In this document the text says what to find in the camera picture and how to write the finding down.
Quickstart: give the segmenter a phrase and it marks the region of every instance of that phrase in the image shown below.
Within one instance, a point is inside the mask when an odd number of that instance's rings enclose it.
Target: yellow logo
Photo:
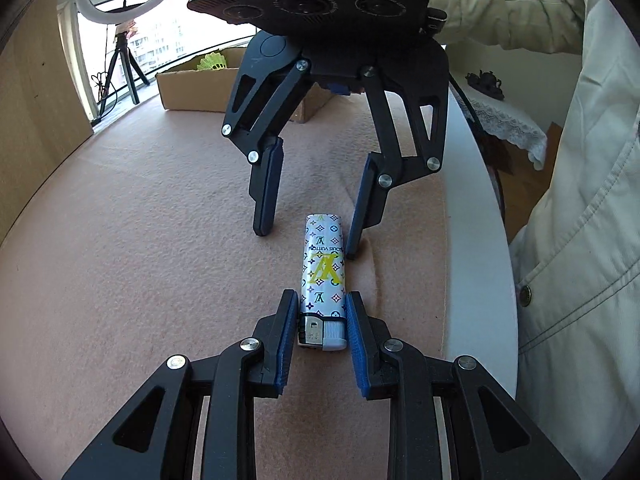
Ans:
[[[309,278],[309,282],[313,283],[317,280],[331,279],[332,285],[341,285],[342,280],[340,279],[340,276],[338,276],[338,273],[335,272],[336,269],[334,269],[334,260],[337,258],[338,254],[318,253],[318,256],[320,257],[320,260],[318,261],[316,269],[311,271],[311,278]]]

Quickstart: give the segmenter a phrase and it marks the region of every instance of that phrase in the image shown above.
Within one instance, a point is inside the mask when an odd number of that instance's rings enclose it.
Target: wooden wall panel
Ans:
[[[57,0],[35,0],[0,54],[0,241],[92,134],[68,72]]]

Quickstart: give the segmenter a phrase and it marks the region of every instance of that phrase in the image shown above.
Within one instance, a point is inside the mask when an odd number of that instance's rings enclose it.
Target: white ring light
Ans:
[[[149,12],[160,2],[162,0],[149,0],[135,9],[125,10],[124,12],[104,12],[97,9],[91,0],[76,0],[76,5],[80,13],[90,22],[117,25],[142,16],[142,14]]]

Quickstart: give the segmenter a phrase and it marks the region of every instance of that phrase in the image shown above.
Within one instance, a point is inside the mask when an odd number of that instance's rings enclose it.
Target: white lighter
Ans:
[[[298,343],[325,351],[347,346],[344,250],[338,215],[306,217]]]

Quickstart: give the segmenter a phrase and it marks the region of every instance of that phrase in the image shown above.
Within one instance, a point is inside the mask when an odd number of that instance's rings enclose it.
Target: pink felt cloth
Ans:
[[[403,148],[412,145],[392,101]],[[78,454],[169,356],[214,355],[251,335],[300,286],[305,217],[342,216],[367,152],[364,96],[335,98],[282,134],[271,235],[252,231],[250,168],[223,116],[136,107],[81,146],[0,248],[0,414],[44,480]],[[382,224],[347,266],[370,315],[425,354],[442,348],[446,215],[439,177],[390,192]],[[388,402],[366,402],[348,351],[294,349],[278,400],[257,399],[261,479],[383,479]]]

